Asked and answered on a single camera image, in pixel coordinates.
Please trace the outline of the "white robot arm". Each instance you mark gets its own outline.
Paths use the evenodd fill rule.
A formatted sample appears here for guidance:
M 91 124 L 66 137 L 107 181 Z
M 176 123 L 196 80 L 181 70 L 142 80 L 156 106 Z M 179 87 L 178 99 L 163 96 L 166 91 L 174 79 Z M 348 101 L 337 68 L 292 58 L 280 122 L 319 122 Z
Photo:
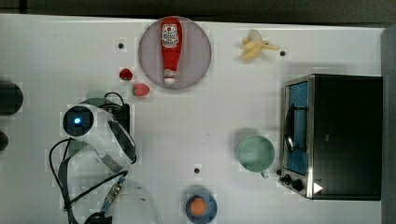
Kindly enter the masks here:
M 63 128 L 85 145 L 58 170 L 68 224 L 162 224 L 148 190 L 128 176 L 135 142 L 111 113 L 74 105 L 64 113 Z

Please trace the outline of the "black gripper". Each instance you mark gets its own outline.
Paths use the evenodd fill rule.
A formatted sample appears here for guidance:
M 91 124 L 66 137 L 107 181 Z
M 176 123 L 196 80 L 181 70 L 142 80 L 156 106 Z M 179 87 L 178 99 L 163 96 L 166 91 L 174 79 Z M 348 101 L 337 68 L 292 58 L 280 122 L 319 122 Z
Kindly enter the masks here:
M 104 105 L 100 105 L 100 108 L 104 109 L 107 113 L 111 114 L 113 120 L 117 121 L 127 133 L 130 133 L 131 113 L 130 113 L 130 106 L 128 104 L 125 105 L 104 104 Z

